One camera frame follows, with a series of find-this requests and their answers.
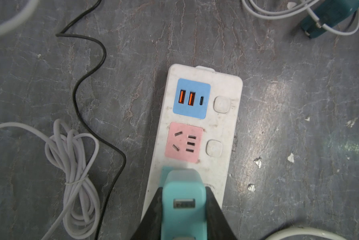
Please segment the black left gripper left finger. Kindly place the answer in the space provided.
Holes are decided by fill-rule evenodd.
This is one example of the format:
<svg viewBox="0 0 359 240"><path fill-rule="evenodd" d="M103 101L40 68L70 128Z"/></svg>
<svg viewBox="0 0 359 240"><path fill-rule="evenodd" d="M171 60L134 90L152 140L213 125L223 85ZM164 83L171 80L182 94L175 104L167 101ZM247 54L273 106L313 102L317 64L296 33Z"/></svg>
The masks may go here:
<svg viewBox="0 0 359 240"><path fill-rule="evenodd" d="M163 218L163 188L157 189L140 225L131 240L160 240Z"/></svg>

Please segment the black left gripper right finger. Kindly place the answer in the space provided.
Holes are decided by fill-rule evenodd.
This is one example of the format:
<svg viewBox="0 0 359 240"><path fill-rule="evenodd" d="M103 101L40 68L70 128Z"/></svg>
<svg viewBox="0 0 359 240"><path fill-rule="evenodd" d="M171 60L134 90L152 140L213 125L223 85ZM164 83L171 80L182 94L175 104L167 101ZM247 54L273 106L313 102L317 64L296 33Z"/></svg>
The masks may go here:
<svg viewBox="0 0 359 240"><path fill-rule="evenodd" d="M206 223L208 240L237 240L210 187L206 189Z"/></svg>

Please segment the teal charger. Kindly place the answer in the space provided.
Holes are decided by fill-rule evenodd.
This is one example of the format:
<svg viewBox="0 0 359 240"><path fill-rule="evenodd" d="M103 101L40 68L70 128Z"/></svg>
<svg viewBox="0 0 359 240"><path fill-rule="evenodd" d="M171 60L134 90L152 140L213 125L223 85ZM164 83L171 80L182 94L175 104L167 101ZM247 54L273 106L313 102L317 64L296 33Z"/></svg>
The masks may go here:
<svg viewBox="0 0 359 240"><path fill-rule="evenodd" d="M325 32L349 36L359 29L359 1L323 1L315 10L307 8L306 11L308 16L300 22L300 27L311 39L317 38ZM334 29L348 17L352 17L352 19L343 32Z"/></svg>
<svg viewBox="0 0 359 240"><path fill-rule="evenodd" d="M172 169L162 184L162 240L206 240L206 189L194 169Z"/></svg>

